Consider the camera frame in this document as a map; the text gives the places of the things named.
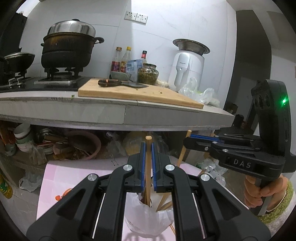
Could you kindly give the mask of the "person right hand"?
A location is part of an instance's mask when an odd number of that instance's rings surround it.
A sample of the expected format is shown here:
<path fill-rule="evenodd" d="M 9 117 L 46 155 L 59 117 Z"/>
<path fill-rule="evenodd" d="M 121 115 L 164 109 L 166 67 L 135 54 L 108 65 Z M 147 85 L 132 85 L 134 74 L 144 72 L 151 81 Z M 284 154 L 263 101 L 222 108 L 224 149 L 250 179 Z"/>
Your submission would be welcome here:
<path fill-rule="evenodd" d="M 271 201 L 267 207 L 270 211 L 276 208 L 285 197 L 288 178 L 280 175 L 279 178 L 269 183 L 269 185 L 260 188 L 255 185 L 256 178 L 252 176 L 245 176 L 244 180 L 244 202 L 249 208 L 255 208 L 263 204 L 263 197 L 270 197 Z"/>

